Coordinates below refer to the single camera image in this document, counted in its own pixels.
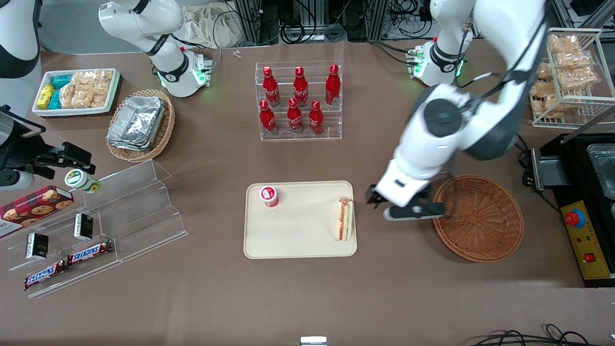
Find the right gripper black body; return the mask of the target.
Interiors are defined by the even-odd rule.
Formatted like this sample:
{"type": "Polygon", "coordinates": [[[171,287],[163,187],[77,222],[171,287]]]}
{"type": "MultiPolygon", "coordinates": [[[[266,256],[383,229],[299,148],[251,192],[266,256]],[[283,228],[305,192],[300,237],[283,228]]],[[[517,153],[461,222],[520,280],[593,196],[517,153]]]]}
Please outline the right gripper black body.
{"type": "Polygon", "coordinates": [[[29,139],[7,140],[0,147],[0,170],[31,164],[37,157],[37,146],[29,139]]]}

